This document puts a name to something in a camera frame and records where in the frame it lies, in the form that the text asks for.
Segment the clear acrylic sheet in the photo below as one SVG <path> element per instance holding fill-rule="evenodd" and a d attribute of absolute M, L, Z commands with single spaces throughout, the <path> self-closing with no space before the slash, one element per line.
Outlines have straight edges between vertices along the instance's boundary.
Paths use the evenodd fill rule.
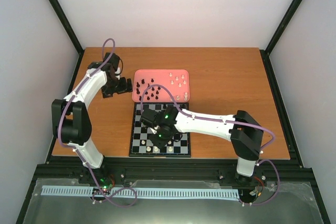
<path fill-rule="evenodd" d="M 43 186 L 89 186 L 75 179 L 40 179 L 24 223 L 323 223 L 309 183 L 270 183 L 262 206 L 238 200 L 138 199 L 136 188 L 230 189 L 214 183 L 137 181 L 104 197 L 42 196 Z"/>

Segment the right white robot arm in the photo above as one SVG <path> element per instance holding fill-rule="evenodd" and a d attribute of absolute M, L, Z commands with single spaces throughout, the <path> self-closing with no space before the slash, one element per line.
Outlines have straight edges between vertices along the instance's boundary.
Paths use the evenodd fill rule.
<path fill-rule="evenodd" d="M 236 181 L 243 185 L 252 180 L 264 130 L 246 111 L 238 110 L 235 115 L 210 115 L 168 106 L 160 112 L 144 109 L 140 122 L 152 131 L 150 140 L 159 149 L 182 133 L 210 135 L 231 142 L 238 157 Z"/>

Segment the black aluminium frame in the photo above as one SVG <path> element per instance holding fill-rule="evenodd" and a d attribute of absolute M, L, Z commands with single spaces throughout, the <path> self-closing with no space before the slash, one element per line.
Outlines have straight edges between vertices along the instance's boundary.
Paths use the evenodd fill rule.
<path fill-rule="evenodd" d="M 66 14 L 64 13 L 58 0 L 48 0 L 54 9 L 57 17 L 61 21 L 66 30 L 71 42 L 73 43 L 77 53 L 79 54 L 76 63 L 75 71 L 72 75 L 70 88 L 74 87 L 75 77 L 78 75 L 80 64 L 85 53 L 85 50 L 80 45 L 80 42 L 75 35 L 73 28 L 70 25 Z M 279 23 L 275 33 L 265 50 L 260 50 L 261 60 L 264 65 L 265 73 L 269 82 L 269 87 L 272 92 L 272 97 L 275 102 L 278 117 L 282 130 L 285 134 L 285 141 L 290 154 L 288 161 L 276 161 L 276 167 L 281 170 L 281 178 L 285 181 L 292 182 L 310 182 L 314 200 L 318 207 L 319 214 L 323 223 L 330 223 L 330 219 L 325 208 L 317 181 L 314 177 L 311 168 L 304 168 L 303 161 L 299 153 L 299 149 L 294 137 L 288 114 L 285 109 L 285 104 L 280 94 L 278 82 L 270 61 L 270 54 L 275 48 L 280 37 L 284 33 L 286 27 L 293 18 L 295 12 L 299 8 L 303 0 L 292 0 L 281 22 Z M 191 181 L 192 179 L 200 180 L 202 178 L 210 178 L 214 175 L 214 171 L 228 171 L 235 165 L 235 161 L 231 159 L 201 159 L 193 163 L 189 159 L 139 159 L 130 160 L 129 158 L 109 158 L 108 163 L 119 165 L 125 170 L 129 170 L 132 164 L 139 163 L 135 169 L 141 179 L 150 178 L 153 180 L 184 180 Z M 51 152 L 48 153 L 44 164 L 38 165 L 32 181 L 30 183 L 27 195 L 17 218 L 17 223 L 23 223 L 28 219 L 29 206 L 33 203 L 33 190 L 37 180 L 42 178 L 51 179 L 70 179 L 79 177 L 79 160 L 74 157 L 52 157 Z"/>

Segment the black and white chessboard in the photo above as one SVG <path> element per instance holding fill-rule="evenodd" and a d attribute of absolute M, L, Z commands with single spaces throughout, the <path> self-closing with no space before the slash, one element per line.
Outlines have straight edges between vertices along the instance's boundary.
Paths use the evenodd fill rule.
<path fill-rule="evenodd" d="M 129 148 L 130 157 L 191 157 L 191 138 L 189 133 L 176 133 L 173 139 L 170 140 L 172 145 L 168 145 L 167 143 L 163 148 L 159 149 L 149 140 L 152 131 L 140 122 L 140 117 L 141 105 L 137 102 L 134 104 L 133 109 L 133 123 Z M 141 144 L 142 140 L 146 141 L 145 145 Z M 147 146 L 151 147 L 151 152 L 146 152 Z M 170 146 L 173 147 L 173 152 L 168 151 Z"/>

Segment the pink plastic tray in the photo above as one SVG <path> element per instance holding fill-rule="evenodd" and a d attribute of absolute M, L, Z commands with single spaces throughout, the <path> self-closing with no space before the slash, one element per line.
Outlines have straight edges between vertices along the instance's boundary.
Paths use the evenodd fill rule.
<path fill-rule="evenodd" d="M 132 100 L 140 102 L 171 102 L 170 96 L 176 102 L 187 102 L 190 99 L 190 80 L 187 70 L 184 69 L 139 69 L 134 74 Z"/>

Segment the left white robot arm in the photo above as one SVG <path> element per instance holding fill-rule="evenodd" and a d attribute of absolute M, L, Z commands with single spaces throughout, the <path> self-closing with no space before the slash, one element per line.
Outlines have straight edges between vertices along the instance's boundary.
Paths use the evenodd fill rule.
<path fill-rule="evenodd" d="M 109 170 L 102 166 L 103 154 L 91 138 L 92 125 L 88 108 L 98 92 L 104 98 L 132 92 L 130 78 L 121 77 L 123 61 L 115 53 L 106 53 L 102 61 L 92 62 L 84 78 L 63 99 L 51 105 L 52 131 L 60 145 L 71 149 L 83 166 L 91 168 L 91 178 L 97 183 L 108 180 Z"/>

